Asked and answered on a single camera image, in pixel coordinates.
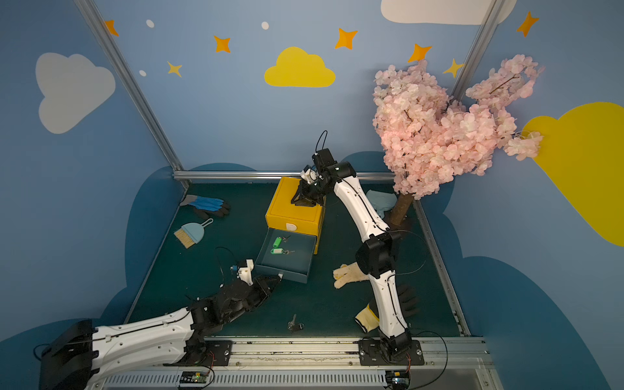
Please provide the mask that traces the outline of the yellow drawer cabinet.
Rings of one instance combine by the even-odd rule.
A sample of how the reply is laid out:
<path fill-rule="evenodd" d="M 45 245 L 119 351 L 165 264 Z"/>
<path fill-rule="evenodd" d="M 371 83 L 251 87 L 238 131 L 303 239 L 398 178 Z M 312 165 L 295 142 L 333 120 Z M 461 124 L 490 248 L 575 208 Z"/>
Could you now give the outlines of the yellow drawer cabinet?
<path fill-rule="evenodd" d="M 269 228 L 316 237 L 314 255 L 319 251 L 325 209 L 322 206 L 296 206 L 291 203 L 300 180 L 284 177 L 276 188 L 265 219 Z"/>

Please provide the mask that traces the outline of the blue drawer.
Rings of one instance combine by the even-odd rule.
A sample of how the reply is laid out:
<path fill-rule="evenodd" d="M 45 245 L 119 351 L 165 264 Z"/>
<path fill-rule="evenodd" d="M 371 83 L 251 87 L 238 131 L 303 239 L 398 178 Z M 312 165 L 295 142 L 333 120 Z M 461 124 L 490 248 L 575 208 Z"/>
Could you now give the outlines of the blue drawer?
<path fill-rule="evenodd" d="M 289 240 L 280 248 L 293 250 L 288 255 L 273 255 L 270 253 L 276 237 L 287 237 Z M 281 276 L 290 280 L 306 284 L 309 279 L 312 258 L 314 256 L 316 237 L 286 232 L 274 228 L 268 229 L 263 246 L 254 261 L 254 271 L 268 276 Z"/>

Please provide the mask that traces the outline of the dark metal key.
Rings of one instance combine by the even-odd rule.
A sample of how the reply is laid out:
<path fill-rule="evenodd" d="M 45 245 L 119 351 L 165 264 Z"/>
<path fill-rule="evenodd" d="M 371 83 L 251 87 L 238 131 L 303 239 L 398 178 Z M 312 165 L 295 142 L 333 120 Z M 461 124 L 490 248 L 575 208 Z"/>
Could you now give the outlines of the dark metal key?
<path fill-rule="evenodd" d="M 302 331 L 304 328 L 305 325 L 297 321 L 297 315 L 294 315 L 292 319 L 288 322 L 288 330 L 290 332 Z"/>

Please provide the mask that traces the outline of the green tagged key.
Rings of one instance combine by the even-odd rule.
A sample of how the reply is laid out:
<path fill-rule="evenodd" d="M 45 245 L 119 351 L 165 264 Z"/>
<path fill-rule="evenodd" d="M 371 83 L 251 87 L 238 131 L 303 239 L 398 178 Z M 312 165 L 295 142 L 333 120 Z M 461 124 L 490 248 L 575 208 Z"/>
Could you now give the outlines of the green tagged key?
<path fill-rule="evenodd" d="M 285 242 L 287 242 L 289 240 L 290 236 L 287 237 L 276 237 L 276 240 L 274 240 L 272 247 L 274 249 L 277 249 L 279 247 L 281 247 L 282 244 L 284 244 Z"/>
<path fill-rule="evenodd" d="M 273 254 L 273 255 L 288 255 L 288 254 L 293 254 L 294 251 L 293 250 L 286 250 L 286 249 L 283 249 L 283 248 L 272 248 L 270 253 Z"/>

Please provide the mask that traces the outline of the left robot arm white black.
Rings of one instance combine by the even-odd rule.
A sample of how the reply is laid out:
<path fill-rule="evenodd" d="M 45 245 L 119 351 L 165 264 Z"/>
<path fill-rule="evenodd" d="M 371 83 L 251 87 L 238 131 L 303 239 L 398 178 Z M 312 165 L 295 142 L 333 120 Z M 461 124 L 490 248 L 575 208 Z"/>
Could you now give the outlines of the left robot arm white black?
<path fill-rule="evenodd" d="M 85 389 L 149 366 L 197 366 L 209 356 L 205 339 L 271 296 L 279 276 L 236 279 L 216 294 L 156 318 L 115 326 L 71 325 L 42 351 L 41 389 Z"/>

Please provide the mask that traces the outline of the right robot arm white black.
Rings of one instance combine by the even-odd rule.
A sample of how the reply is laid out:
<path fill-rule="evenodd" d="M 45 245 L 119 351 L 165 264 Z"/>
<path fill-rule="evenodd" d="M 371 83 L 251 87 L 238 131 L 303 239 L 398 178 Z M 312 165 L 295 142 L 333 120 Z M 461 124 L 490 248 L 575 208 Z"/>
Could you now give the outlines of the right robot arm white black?
<path fill-rule="evenodd" d="M 295 206 L 324 206 L 334 193 L 349 211 L 362 245 L 355 258 L 357 267 L 369 279 L 380 324 L 380 347 L 388 361 L 403 357 L 412 346 L 396 287 L 396 260 L 401 234 L 390 230 L 365 195 L 357 173 L 349 162 L 337 162 L 329 149 L 315 151 L 313 166 L 301 172 L 301 181 L 291 203 Z"/>

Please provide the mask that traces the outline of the light blue dustpan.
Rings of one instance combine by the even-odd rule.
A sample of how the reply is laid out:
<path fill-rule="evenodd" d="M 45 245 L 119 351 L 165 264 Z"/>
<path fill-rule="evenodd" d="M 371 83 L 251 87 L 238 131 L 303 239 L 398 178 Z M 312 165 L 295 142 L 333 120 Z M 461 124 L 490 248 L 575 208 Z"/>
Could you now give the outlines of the light blue dustpan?
<path fill-rule="evenodd" d="M 397 196 L 394 193 L 383 193 L 375 190 L 368 190 L 367 199 L 375 209 L 376 213 L 383 218 L 387 211 L 391 211 L 397 204 Z"/>

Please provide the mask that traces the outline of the small blue hand brush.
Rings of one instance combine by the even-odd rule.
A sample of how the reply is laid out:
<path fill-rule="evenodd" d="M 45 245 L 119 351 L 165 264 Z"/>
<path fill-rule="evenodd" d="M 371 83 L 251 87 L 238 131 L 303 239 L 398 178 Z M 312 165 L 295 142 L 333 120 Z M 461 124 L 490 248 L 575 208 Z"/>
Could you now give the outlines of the small blue hand brush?
<path fill-rule="evenodd" d="M 174 232 L 175 238 L 185 247 L 190 247 L 198 244 L 205 235 L 205 229 L 214 222 L 214 219 L 207 219 L 203 223 L 188 223 L 182 225 L 177 231 Z"/>

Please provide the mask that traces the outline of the cream knit glove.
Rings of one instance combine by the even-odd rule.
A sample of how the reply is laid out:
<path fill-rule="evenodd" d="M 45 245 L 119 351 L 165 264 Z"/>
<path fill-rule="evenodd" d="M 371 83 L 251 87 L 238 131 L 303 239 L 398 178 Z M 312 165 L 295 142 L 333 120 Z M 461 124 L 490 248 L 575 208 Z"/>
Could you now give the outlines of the cream knit glove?
<path fill-rule="evenodd" d="M 368 274 L 365 274 L 357 263 L 349 265 L 342 264 L 333 271 L 334 287 L 336 289 L 343 288 L 346 284 L 368 280 Z"/>

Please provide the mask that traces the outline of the blue black work glove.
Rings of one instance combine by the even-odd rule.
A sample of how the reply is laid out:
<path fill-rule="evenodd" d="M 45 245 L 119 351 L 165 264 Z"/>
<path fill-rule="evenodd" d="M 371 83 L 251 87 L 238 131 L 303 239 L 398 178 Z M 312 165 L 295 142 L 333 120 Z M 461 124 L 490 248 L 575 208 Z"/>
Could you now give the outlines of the blue black work glove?
<path fill-rule="evenodd" d="M 219 218 L 229 215 L 231 209 L 231 206 L 223 199 L 188 194 L 182 200 L 180 206 L 192 206 L 205 215 L 212 215 Z"/>

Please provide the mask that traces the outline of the pink cherry blossom tree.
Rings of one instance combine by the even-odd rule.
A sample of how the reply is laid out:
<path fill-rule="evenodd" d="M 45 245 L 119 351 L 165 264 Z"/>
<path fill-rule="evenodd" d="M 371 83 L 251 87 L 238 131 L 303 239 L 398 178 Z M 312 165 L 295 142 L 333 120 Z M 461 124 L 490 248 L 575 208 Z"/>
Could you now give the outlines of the pink cherry blossom tree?
<path fill-rule="evenodd" d="M 455 177 L 483 176 L 498 149 L 519 161 L 537 157 L 542 135 L 518 133 L 507 108 L 532 95 L 543 71 L 530 56 L 505 59 L 487 79 L 466 90 L 473 102 L 469 107 L 438 84 L 426 61 L 375 74 L 372 123 L 398 195 L 391 225 L 403 222 L 413 201 L 437 193 Z"/>

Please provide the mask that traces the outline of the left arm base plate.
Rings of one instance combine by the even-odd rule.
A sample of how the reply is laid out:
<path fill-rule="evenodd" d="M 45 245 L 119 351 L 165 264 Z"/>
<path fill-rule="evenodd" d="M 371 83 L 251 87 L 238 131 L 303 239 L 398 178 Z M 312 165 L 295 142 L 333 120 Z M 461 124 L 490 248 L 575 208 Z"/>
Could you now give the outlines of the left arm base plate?
<path fill-rule="evenodd" d="M 232 356 L 233 342 L 229 340 L 208 340 L 185 349 L 178 362 L 167 363 L 168 367 L 227 367 Z"/>

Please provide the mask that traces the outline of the aluminium rail frame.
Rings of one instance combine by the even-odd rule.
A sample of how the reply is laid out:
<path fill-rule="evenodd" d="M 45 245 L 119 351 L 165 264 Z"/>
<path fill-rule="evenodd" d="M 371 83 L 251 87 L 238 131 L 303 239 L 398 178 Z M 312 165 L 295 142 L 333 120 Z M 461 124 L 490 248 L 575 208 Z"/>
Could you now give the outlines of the aluminium rail frame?
<path fill-rule="evenodd" d="M 360 365 L 353 337 L 214 337 L 233 342 L 227 367 L 152 366 L 89 389 L 501 389 L 486 342 L 419 336 L 423 366 Z"/>

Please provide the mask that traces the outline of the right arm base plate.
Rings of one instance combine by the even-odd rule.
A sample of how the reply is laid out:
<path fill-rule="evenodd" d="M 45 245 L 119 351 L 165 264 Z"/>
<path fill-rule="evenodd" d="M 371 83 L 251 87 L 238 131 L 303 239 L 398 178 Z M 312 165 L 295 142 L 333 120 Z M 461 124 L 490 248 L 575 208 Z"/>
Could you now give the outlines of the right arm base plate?
<path fill-rule="evenodd" d="M 421 344 L 412 341 L 411 347 L 404 352 L 390 356 L 380 339 L 365 337 L 357 342 L 357 355 L 361 366 L 423 366 L 424 355 Z"/>

